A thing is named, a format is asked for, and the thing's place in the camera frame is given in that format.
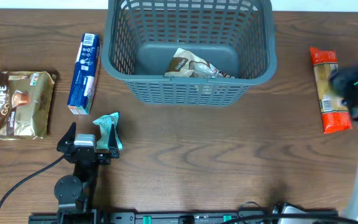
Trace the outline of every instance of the red package end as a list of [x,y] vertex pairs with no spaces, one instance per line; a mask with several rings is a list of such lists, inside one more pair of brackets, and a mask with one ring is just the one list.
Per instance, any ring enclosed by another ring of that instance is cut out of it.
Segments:
[[332,112],[322,114],[324,134],[352,129],[351,118],[348,112]]
[[317,65],[320,63],[338,63],[336,53],[333,50],[323,51],[315,47],[310,47],[310,54],[311,59],[313,61],[313,65]]

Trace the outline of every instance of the toothpaste box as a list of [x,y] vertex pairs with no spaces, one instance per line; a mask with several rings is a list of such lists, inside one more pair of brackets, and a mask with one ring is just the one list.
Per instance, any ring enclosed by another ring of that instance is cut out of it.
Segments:
[[99,73],[98,34],[85,33],[75,62],[67,106],[73,114],[89,114]]

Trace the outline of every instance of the gray-blue basket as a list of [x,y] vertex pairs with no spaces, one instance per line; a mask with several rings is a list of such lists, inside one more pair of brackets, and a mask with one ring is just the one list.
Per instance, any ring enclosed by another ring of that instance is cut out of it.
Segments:
[[[177,48],[235,78],[163,77]],[[109,0],[102,63],[145,103],[227,106],[277,69],[269,0]]]

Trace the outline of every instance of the wooden table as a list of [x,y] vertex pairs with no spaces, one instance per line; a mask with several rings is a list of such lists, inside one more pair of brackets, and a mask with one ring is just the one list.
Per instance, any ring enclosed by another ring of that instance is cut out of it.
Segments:
[[[58,157],[57,141],[72,122],[99,135],[92,121],[121,113],[125,150],[102,167],[101,208],[230,210],[255,201],[287,200],[307,208],[346,206],[358,161],[357,128],[323,135],[309,47],[337,50],[339,65],[358,61],[358,13],[274,12],[278,69],[228,108],[151,106],[100,71],[89,116],[66,106],[84,32],[103,36],[106,11],[0,10],[0,70],[56,71],[50,136],[0,141],[0,199],[18,181]],[[71,174],[63,161],[19,187],[1,223],[27,223],[32,212],[56,212],[56,181]]]

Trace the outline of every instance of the red and yellow package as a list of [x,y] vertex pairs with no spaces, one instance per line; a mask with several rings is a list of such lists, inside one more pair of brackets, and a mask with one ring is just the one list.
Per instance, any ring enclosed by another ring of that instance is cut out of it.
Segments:
[[310,54],[313,60],[324,134],[352,129],[349,112],[342,104],[342,98],[336,96],[329,86],[331,73],[338,69],[335,51],[323,51],[311,47]]

